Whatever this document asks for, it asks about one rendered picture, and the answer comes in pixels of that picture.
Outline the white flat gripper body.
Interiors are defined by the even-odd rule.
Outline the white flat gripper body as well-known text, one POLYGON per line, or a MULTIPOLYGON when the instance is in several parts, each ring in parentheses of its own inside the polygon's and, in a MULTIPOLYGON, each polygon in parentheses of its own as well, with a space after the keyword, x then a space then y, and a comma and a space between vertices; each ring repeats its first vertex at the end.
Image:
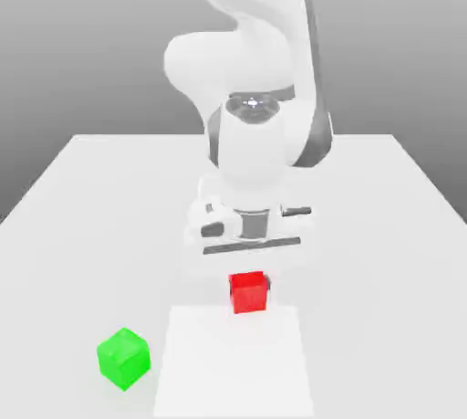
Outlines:
POLYGON ((303 265, 304 243, 299 236, 212 245, 199 255, 202 270, 285 270, 303 265))

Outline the small red cube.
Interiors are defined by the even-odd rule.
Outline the small red cube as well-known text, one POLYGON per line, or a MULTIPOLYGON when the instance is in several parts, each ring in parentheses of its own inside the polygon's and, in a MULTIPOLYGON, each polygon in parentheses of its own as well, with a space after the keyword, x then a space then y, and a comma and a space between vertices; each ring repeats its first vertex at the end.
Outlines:
POLYGON ((229 285, 234 314, 266 310, 270 283, 264 272, 230 275, 229 285))

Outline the small green cube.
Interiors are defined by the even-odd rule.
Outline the small green cube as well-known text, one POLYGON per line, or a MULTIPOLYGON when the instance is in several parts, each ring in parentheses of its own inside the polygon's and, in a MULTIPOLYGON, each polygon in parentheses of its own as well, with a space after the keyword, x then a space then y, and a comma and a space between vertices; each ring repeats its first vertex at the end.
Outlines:
POLYGON ((121 328, 97 347, 100 373, 127 391, 151 367, 150 347, 138 334, 121 328))

